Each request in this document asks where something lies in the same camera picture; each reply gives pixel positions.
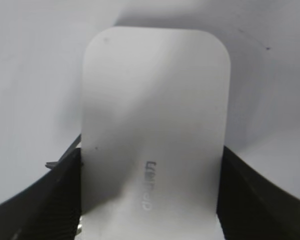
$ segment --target ribbed black surface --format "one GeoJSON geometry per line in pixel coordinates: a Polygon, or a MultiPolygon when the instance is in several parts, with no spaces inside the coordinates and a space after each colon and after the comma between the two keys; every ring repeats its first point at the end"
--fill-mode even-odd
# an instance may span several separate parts
{"type": "Polygon", "coordinates": [[[0,240],[73,240],[81,215],[81,153],[0,205],[0,240]]]}
{"type": "Polygon", "coordinates": [[[300,240],[298,213],[300,200],[225,148],[217,214],[227,240],[300,240]]]}

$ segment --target white surface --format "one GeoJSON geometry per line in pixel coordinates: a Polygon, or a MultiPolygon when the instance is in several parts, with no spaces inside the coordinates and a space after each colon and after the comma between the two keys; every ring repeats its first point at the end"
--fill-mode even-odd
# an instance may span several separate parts
{"type": "Polygon", "coordinates": [[[230,68],[222,43],[198,30],[113,27],[90,43],[85,240],[212,239],[230,68]]]}
{"type": "Polygon", "coordinates": [[[0,203],[81,132],[84,51],[123,0],[0,0],[0,203]]]}
{"type": "Polygon", "coordinates": [[[0,202],[80,132],[81,64],[112,25],[190,28],[226,45],[225,142],[300,198],[300,0],[0,0],[0,202]]]}

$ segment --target white router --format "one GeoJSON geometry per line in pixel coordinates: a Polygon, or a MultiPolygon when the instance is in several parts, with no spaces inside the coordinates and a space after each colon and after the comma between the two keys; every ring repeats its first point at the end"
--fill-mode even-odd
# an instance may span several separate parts
{"type": "Polygon", "coordinates": [[[230,58],[210,33],[113,27],[83,66],[85,240],[211,240],[230,58]]]}

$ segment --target white rectangular device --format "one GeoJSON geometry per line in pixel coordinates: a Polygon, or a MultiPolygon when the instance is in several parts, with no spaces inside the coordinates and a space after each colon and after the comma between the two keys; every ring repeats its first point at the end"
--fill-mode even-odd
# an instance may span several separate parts
{"type": "Polygon", "coordinates": [[[211,240],[230,58],[213,35],[113,27],[83,66],[84,240],[211,240]]]}

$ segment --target white backdrop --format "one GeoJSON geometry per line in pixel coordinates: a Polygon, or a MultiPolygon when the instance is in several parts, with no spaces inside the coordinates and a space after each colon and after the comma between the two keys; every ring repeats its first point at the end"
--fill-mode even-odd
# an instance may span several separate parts
{"type": "Polygon", "coordinates": [[[300,198],[300,0],[0,0],[0,202],[81,132],[84,50],[114,24],[217,36],[232,64],[225,144],[300,198]]]}

